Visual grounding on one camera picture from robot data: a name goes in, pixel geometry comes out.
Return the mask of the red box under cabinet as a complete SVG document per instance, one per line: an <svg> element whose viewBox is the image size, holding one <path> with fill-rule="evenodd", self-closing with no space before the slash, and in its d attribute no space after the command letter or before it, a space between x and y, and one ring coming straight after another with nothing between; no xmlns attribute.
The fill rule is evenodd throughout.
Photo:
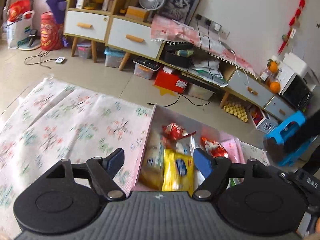
<svg viewBox="0 0 320 240"><path fill-rule="evenodd" d="M154 85L181 94L186 89L188 82L181 79L178 74L169 74L163 69L160 69L157 73Z"/></svg>

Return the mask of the red printed bag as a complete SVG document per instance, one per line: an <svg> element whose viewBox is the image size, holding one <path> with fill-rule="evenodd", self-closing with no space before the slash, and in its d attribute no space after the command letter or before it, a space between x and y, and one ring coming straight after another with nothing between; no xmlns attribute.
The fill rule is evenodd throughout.
<svg viewBox="0 0 320 240"><path fill-rule="evenodd" d="M41 15L40 41L44 51L59 50L62 43L63 24L56 23L52 12L44 12Z"/></svg>

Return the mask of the red white snack bag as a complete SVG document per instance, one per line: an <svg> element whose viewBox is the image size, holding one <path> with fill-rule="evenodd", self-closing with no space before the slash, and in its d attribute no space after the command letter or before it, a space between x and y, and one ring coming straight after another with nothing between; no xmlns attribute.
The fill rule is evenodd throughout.
<svg viewBox="0 0 320 240"><path fill-rule="evenodd" d="M182 126L174 122L162 126L162 132L165 139L170 141L178 141L196 134L196 131L187 132Z"/></svg>

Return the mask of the red white candy pack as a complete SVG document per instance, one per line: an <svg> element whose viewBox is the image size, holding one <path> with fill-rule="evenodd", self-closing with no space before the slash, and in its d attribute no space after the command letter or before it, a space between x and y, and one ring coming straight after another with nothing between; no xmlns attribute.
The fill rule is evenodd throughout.
<svg viewBox="0 0 320 240"><path fill-rule="evenodd" d="M207 139L206 137L201 137L201 143L208 154L212 157L224 157L229 158L226 149L215 140Z"/></svg>

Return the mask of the yellow snack bag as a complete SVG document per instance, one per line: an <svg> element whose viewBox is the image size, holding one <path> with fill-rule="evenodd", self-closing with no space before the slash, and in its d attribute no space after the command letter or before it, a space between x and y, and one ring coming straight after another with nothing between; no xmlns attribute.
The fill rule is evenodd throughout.
<svg viewBox="0 0 320 240"><path fill-rule="evenodd" d="M164 181L162 191L194 192L194 160L191 155L164 150Z"/></svg>

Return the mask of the white microwave oven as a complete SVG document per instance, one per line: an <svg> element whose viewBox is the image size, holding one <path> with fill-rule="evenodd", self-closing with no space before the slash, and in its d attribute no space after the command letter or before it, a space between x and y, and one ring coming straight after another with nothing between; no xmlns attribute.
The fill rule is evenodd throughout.
<svg viewBox="0 0 320 240"><path fill-rule="evenodd" d="M302 111L307 107L313 97L313 93L294 70L281 62L278 66L276 79L280 83L280 92L278 94L293 108Z"/></svg>

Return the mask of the cat picture frame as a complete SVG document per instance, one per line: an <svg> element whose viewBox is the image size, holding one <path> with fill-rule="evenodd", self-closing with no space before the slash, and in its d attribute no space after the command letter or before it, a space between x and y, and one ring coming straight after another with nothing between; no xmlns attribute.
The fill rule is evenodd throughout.
<svg viewBox="0 0 320 240"><path fill-rule="evenodd" d="M165 0L158 15L188 25L201 0Z"/></svg>

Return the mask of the pink cardboard box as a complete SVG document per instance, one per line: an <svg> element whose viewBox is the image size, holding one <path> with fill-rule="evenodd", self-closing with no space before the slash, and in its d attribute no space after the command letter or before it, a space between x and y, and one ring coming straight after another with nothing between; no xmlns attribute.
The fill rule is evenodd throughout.
<svg viewBox="0 0 320 240"><path fill-rule="evenodd" d="M197 120L188 118L184 115L181 115L175 111L172 111L168 108L165 108L159 105L155 105L153 107L151 122L148 127L148 137L152 129L155 129L157 132L163 135L162 126L167 126L172 122L182 126L187 132L196 131L195 135L192 135L190 137L187 137L178 141L170 141L166 139L165 149L167 148L172 149L178 153L185 154L185 155L193 156L193 151L197 147L205 150L201 143L201 137L206 137L207 139L215 140L215 141L218 141L219 143L228 139L237 138L233 135L230 135L228 133L225 133L223 131L219 131L218 129L210 127L207 124L203 124ZM255 158L265 165L270 165L270 162L264 150L261 150L255 146L252 146L242 141L240 141L240 145L242 148L245 162L249 158ZM157 191L149 187L146 187L144 184L142 184L139 181L139 179L136 183L136 186L133 189L135 191Z"/></svg>

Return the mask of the purple hat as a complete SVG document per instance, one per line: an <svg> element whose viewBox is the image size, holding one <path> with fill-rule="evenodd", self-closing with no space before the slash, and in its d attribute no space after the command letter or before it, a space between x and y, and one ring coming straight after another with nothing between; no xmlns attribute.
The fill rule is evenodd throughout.
<svg viewBox="0 0 320 240"><path fill-rule="evenodd" d="M63 24L65 21L65 12L67 9L67 0L46 0L57 24Z"/></svg>

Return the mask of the orange fruit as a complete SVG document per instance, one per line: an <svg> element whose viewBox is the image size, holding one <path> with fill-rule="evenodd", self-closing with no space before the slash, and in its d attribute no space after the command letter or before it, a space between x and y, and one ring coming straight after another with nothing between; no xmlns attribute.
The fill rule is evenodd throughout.
<svg viewBox="0 0 320 240"><path fill-rule="evenodd" d="M277 82L277 81L270 82L270 84L269 84L269 90L270 90L272 93L274 93L274 94L279 93L280 90L281 90L280 83Z"/></svg>

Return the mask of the white shopping bag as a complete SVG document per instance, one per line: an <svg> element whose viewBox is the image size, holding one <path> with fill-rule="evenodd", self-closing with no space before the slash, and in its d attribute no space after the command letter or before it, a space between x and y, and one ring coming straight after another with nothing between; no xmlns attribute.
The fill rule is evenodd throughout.
<svg viewBox="0 0 320 240"><path fill-rule="evenodd" d="M31 30L33 29L33 16L35 11L27 11L20 15L17 20L7 21L7 44L9 49L17 49L27 42Z"/></svg>

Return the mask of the pink wafer snack pack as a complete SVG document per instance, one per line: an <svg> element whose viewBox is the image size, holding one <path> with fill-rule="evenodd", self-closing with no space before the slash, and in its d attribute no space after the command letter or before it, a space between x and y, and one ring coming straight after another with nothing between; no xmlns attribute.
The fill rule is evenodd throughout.
<svg viewBox="0 0 320 240"><path fill-rule="evenodd" d="M244 155L238 138L228 139L221 142L221 145L228 153L228 158L232 163L244 164Z"/></svg>

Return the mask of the pink floral cloth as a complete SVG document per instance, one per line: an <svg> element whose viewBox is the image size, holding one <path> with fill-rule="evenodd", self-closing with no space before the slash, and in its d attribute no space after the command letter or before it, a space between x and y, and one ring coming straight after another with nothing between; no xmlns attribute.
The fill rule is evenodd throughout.
<svg viewBox="0 0 320 240"><path fill-rule="evenodd" d="M151 23L151 40L168 44L190 43L258 78L253 67L226 44L175 20L156 15Z"/></svg>

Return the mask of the orange lotus chip bag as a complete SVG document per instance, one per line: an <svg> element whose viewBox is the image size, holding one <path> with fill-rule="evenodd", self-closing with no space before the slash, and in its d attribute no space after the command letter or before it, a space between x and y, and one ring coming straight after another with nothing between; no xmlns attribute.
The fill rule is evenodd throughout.
<svg viewBox="0 0 320 240"><path fill-rule="evenodd" d="M161 191L164 181L164 150L166 139L155 129L150 131L143 162L140 168L139 181L146 187Z"/></svg>

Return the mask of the blue plastic stool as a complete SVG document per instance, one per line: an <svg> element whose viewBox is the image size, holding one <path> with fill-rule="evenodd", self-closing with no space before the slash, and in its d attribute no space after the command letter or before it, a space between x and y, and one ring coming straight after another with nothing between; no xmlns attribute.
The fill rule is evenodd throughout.
<svg viewBox="0 0 320 240"><path fill-rule="evenodd" d="M315 137L311 137L301 144L297 150L288 154L276 151L279 148L278 146L283 146L290 137L296 134L304 122L306 122L306 117L301 111L297 111L265 135L264 148L277 166L292 166L314 141Z"/></svg>

